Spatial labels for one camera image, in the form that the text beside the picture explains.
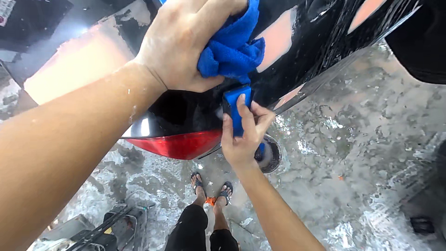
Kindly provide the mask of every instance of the car body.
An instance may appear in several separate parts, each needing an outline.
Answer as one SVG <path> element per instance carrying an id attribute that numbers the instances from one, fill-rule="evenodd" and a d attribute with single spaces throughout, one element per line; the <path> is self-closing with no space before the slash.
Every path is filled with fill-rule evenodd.
<path id="1" fill-rule="evenodd" d="M 131 60 L 161 7 L 159 0 L 23 2 L 35 4 L 37 13 L 58 10 L 45 20 L 37 14 L 27 16 L 29 11 L 23 7 L 18 8 L 22 12 L 13 10 L 8 25 L 24 27 L 15 40 L 6 37 L 16 31 L 0 27 L 0 46 L 17 53 L 2 64 L 39 105 Z M 262 65 L 249 74 L 253 99 L 276 113 L 289 109 L 422 4 L 418 0 L 260 0 L 251 38 L 264 37 L 266 49 Z M 226 79 L 204 93 L 169 90 L 122 138 L 171 158 L 204 156 L 219 147 L 223 93 L 238 86 L 237 81 Z"/>

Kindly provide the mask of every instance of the leg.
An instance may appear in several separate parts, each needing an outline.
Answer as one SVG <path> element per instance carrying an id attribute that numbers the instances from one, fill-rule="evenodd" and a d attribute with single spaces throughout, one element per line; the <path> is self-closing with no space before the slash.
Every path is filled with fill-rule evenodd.
<path id="1" fill-rule="evenodd" d="M 222 191 L 226 190 L 228 195 L 232 195 L 232 191 L 224 185 L 222 187 Z M 223 214 L 223 207 L 226 206 L 226 199 L 225 197 L 218 197 L 217 201 L 215 202 L 214 206 L 214 215 L 215 215 L 215 224 L 214 224 L 214 231 L 220 230 L 220 229 L 227 229 L 229 230 L 229 226 L 227 225 L 226 218 Z"/>
<path id="2" fill-rule="evenodd" d="M 224 190 L 226 190 L 229 196 L 232 195 L 232 191 L 226 185 L 222 187 L 222 191 Z M 210 237 L 211 251 L 239 251 L 239 245 L 234 237 L 232 237 L 223 214 L 223 207 L 225 205 L 226 198 L 218 197 L 214 206 L 215 225 L 214 232 Z"/>
<path id="3" fill-rule="evenodd" d="M 197 179 L 201 181 L 200 175 L 192 177 L 192 186 Z M 206 198 L 202 187 L 198 186 L 195 192 L 197 199 L 184 209 L 167 240 L 165 251 L 206 251 L 207 215 L 203 210 Z"/>

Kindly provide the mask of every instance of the black car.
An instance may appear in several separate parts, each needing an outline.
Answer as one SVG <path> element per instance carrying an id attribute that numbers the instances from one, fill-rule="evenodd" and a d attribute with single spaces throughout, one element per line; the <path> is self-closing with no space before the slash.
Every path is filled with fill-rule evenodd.
<path id="1" fill-rule="evenodd" d="M 1 2 L 10 5 L 0 13 L 0 47 L 9 52 L 0 54 L 2 65 L 38 104 L 131 60 L 161 7 L 159 0 Z M 442 0 L 260 0 L 251 38 L 264 37 L 266 49 L 249 74 L 253 99 L 279 114 L 386 36 L 414 77 L 443 84 L 444 10 Z M 219 147 L 223 93 L 238 86 L 226 79 L 204 93 L 169 90 L 122 138 L 171 158 L 205 156 Z"/>

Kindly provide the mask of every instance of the foot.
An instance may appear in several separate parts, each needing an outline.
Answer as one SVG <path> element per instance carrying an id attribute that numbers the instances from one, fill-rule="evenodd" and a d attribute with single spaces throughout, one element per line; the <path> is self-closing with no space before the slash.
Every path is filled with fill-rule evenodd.
<path id="1" fill-rule="evenodd" d="M 223 192 L 224 190 L 226 190 L 227 194 L 229 195 L 229 198 L 232 198 L 231 189 L 228 186 L 223 185 L 221 191 Z M 217 198 L 217 201 L 215 202 L 214 211 L 221 210 L 221 208 L 224 206 L 226 206 L 226 198 L 224 196 L 220 196 Z"/>
<path id="2" fill-rule="evenodd" d="M 201 177 L 200 177 L 199 174 L 196 174 L 196 175 L 192 176 L 192 179 L 190 179 L 191 184 L 192 184 L 192 189 L 195 186 L 195 181 L 196 180 L 199 180 L 200 182 L 202 182 Z M 197 188 L 195 190 L 195 193 L 197 194 L 197 199 L 195 201 L 203 205 L 204 202 L 206 201 L 206 196 L 204 194 L 203 188 L 200 187 L 200 186 L 197 186 Z"/>

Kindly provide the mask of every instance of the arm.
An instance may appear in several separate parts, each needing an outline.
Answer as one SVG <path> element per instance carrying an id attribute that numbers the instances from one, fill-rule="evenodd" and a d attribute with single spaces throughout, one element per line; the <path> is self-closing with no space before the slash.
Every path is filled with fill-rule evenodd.
<path id="1" fill-rule="evenodd" d="M 201 51 L 245 0 L 168 1 L 137 57 L 90 85 L 0 126 L 0 250 L 26 250 L 132 121 L 167 89 L 203 92 Z"/>
<path id="2" fill-rule="evenodd" d="M 224 114 L 222 149 L 251 199 L 272 250 L 325 250 L 265 178 L 254 159 L 254 153 L 275 114 L 256 102 L 251 105 L 251 113 L 243 101 L 244 97 L 237 101 L 245 130 L 243 137 L 233 138 L 232 120 Z M 254 115 L 258 116 L 257 125 Z"/>

